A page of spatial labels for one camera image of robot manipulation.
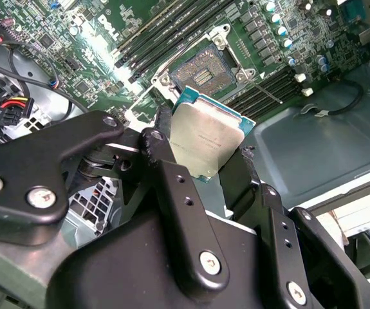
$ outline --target ram slot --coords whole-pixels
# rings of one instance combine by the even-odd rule
[[[157,23],[154,25],[153,28],[149,29],[149,31],[146,32],[146,37],[136,37],[134,42],[130,44],[129,46],[126,46],[126,48],[121,48],[120,51],[123,54],[123,57],[116,63],[116,66],[119,68],[123,66],[125,63],[129,61],[132,56],[134,56],[134,53],[141,50],[146,44],[151,42],[153,39],[153,43],[158,42],[160,39],[163,39],[166,35],[169,34],[168,28],[170,31],[174,31],[174,27],[176,27],[175,22],[183,16],[183,14],[190,14],[192,11],[198,8],[199,4],[197,3],[199,0],[192,0],[191,2],[180,4],[177,6],[175,11],[173,11],[174,15],[172,15],[172,12],[169,12],[170,16],[166,16],[163,22]],[[185,19],[181,23],[187,23],[189,21],[188,19]]]
[[[269,91],[269,89],[274,86],[276,83],[291,79],[292,76],[291,70],[283,69],[280,72],[276,73],[274,76],[270,77],[269,79],[266,79],[262,83],[260,83],[260,87],[263,89]],[[252,88],[251,90],[243,93],[239,97],[235,98],[233,101],[227,104],[230,108],[237,108],[239,106],[239,103],[243,103],[244,100],[246,100],[248,97],[261,93],[261,91],[258,88]]]
[[[172,3],[169,3],[160,13],[158,13],[155,17],[153,17],[150,21],[145,23],[141,26],[134,34],[126,39],[120,46],[119,50],[126,50],[129,45],[136,40],[136,38],[148,30],[150,27],[155,26],[154,24],[157,23],[164,15],[167,15],[175,5],[180,4],[182,0],[175,0]]]
[[[195,18],[188,25],[183,27],[183,29],[181,29],[179,33],[175,35],[175,38],[171,40],[171,42],[168,43],[168,45],[166,45],[162,50],[158,51],[157,54],[146,59],[147,54],[144,53],[142,56],[139,56],[138,59],[135,59],[134,63],[131,64],[131,68],[134,68],[135,72],[133,73],[133,76],[129,79],[129,81],[134,82],[143,73],[145,73],[151,65],[153,65],[156,61],[169,53],[173,48],[177,47],[181,42],[187,42],[188,39],[190,39],[195,33],[197,33],[205,26],[206,22],[216,16],[220,11],[222,11],[232,2],[234,2],[234,0],[220,1],[220,3],[214,6],[209,11],[209,13],[203,15],[203,12],[201,16]]]

